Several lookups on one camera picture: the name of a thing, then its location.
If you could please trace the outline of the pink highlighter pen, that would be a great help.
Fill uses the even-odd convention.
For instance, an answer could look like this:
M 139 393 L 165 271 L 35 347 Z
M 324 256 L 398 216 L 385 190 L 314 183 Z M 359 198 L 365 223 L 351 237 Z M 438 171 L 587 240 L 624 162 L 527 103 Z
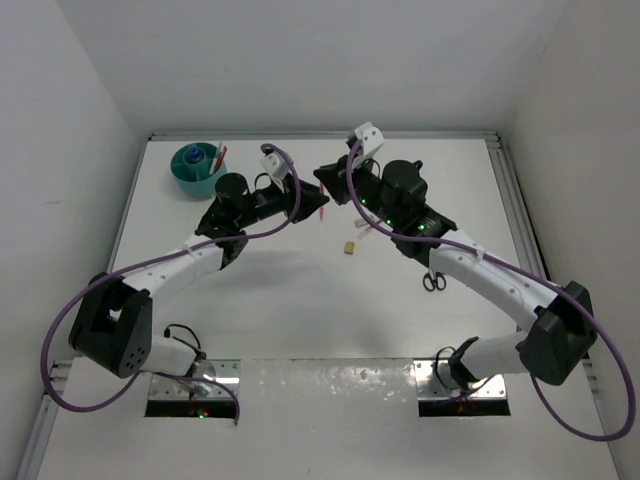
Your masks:
M 319 192 L 325 197 L 325 200 L 326 200 L 318 210 L 319 221 L 323 222 L 325 217 L 325 205 L 328 203 L 330 198 L 326 195 L 325 187 L 321 182 L 319 182 Z

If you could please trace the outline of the red pen with clear cap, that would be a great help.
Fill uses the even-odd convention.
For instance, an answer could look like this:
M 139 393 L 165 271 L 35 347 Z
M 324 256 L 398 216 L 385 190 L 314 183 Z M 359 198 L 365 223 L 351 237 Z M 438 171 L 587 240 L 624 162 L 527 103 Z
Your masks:
M 357 234 L 356 238 L 357 238 L 358 240 L 361 240 L 361 239 L 363 239 L 365 236 L 369 235 L 373 230 L 374 230 L 374 228 L 373 228 L 372 226 L 368 226 L 368 227 L 364 228 L 363 230 L 361 230 L 361 231 Z

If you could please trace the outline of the red gel pen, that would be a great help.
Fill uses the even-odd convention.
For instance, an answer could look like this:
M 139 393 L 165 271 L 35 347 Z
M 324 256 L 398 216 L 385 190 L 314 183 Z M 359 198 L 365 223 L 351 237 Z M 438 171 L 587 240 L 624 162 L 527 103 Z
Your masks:
M 227 146 L 221 147 L 219 149 L 218 157 L 217 157 L 215 163 L 213 164 L 213 173 L 217 173 L 220 170 L 220 168 L 221 168 L 221 166 L 222 166 L 222 164 L 224 162 L 224 158 L 226 156 L 227 151 L 228 151 L 228 147 Z

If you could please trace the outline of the green pen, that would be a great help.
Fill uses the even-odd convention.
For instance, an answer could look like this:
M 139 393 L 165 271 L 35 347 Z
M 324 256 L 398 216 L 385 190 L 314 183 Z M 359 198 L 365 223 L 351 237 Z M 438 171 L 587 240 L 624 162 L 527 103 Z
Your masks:
M 218 170 L 218 168 L 219 168 L 219 167 L 217 166 L 217 164 L 218 164 L 218 159 L 219 159 L 219 158 L 221 157 L 221 155 L 222 155 L 223 145 L 224 145 L 224 144 L 223 144 L 223 142 L 222 142 L 222 141 L 218 142 L 218 144 L 216 145 L 215 153 L 214 153 L 214 155 L 213 155 L 213 159 L 212 159 L 211 167 L 210 167 L 210 170 L 209 170 L 209 173 L 210 173 L 211 175 L 213 175 L 213 174 Z

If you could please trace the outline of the blue cap glue bottle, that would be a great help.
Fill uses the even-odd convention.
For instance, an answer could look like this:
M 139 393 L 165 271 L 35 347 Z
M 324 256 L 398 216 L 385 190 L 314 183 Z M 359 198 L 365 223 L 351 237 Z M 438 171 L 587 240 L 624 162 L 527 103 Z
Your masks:
M 197 144 L 189 146 L 189 162 L 198 163 L 204 158 L 203 152 L 200 150 Z

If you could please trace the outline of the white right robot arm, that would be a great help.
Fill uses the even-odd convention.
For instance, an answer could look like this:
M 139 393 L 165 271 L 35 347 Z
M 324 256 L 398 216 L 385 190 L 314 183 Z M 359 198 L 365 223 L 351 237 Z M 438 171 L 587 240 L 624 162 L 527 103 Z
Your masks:
M 493 375 L 529 373 L 549 385 L 563 384 L 597 339 L 580 313 L 592 308 L 588 290 L 575 281 L 546 287 L 479 255 L 473 239 L 427 205 L 421 162 L 393 160 L 375 175 L 370 162 L 348 173 L 346 161 L 341 157 L 314 172 L 337 204 L 357 198 L 391 227 L 404 256 L 464 284 L 518 327 L 502 337 L 467 339 L 437 367 L 439 382 L 457 390 Z

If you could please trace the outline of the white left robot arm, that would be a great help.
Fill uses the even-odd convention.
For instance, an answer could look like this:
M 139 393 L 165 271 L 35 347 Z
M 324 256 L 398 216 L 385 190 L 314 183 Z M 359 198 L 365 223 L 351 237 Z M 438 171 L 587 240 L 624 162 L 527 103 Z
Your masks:
M 73 350 L 119 378 L 139 371 L 187 376 L 205 354 L 201 348 L 153 332 L 153 314 L 172 296 L 229 266 L 244 250 L 247 227 L 277 214 L 300 222 L 328 203 L 320 189 L 287 175 L 282 184 L 251 191 L 244 176 L 223 175 L 194 234 L 167 262 L 114 278 L 84 297 L 69 334 Z

